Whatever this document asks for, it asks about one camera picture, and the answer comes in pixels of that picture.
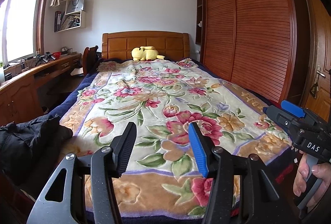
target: human hand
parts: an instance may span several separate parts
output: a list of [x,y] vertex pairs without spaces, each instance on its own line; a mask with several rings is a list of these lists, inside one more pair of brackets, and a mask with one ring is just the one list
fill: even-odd
[[[306,182],[304,178],[307,178],[309,174],[309,166],[306,162],[307,154],[305,153],[302,156],[300,161],[299,167],[297,169],[297,175],[294,180],[293,184],[293,192],[296,196],[300,196],[301,193],[306,191]],[[330,163],[322,163],[312,166],[312,174],[317,178],[322,179],[322,183],[315,192],[314,196],[309,200],[307,203],[308,211],[313,209],[315,205],[319,202],[322,198],[326,190],[328,189],[330,182],[331,182],[331,165]]]

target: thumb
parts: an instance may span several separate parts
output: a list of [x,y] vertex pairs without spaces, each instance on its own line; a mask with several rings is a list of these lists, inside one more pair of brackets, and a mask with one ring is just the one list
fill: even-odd
[[321,178],[326,184],[331,182],[331,165],[330,163],[317,164],[312,167],[312,173],[317,178]]

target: blue gripper pad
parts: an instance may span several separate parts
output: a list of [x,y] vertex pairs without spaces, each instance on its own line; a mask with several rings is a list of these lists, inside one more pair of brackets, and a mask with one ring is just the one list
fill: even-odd
[[284,100],[281,102],[280,105],[282,109],[290,112],[292,115],[295,115],[296,117],[304,118],[306,116],[306,113],[301,107],[298,107],[297,105],[292,104],[289,101]]
[[190,125],[188,126],[188,138],[191,143],[191,147],[193,150],[195,161],[198,166],[199,173],[201,173],[202,176],[206,178],[209,172],[207,167],[207,156],[200,141],[201,138],[203,139],[203,135],[200,132],[200,130],[198,132],[199,134],[195,130],[194,125],[190,123]]

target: gray handle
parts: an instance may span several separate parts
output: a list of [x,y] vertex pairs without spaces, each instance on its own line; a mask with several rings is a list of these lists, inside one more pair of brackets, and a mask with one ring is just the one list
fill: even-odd
[[[312,174],[312,166],[314,166],[315,164],[317,164],[317,162],[318,162],[318,159],[317,158],[315,158],[315,157],[313,157],[311,155],[307,155],[307,164],[309,166],[309,174],[308,174],[307,178],[304,178],[304,180],[306,182],[309,180],[309,178],[311,176],[315,177]],[[322,179],[317,178],[317,180],[315,181],[315,183],[311,187],[311,189],[309,189],[309,190],[306,189],[305,193],[307,192],[307,190],[308,190],[308,193],[306,194],[306,196],[302,199],[302,201],[297,206],[300,210],[304,209],[307,206],[307,203],[314,196],[316,190],[319,188],[319,186],[321,185],[321,183],[322,183]]]

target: wooden chair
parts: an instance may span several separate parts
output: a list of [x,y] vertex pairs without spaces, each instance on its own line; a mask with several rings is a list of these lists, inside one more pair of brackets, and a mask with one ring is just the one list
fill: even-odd
[[93,68],[96,63],[96,53],[98,50],[98,46],[87,47],[83,53],[83,74],[84,77],[88,74],[88,72]]

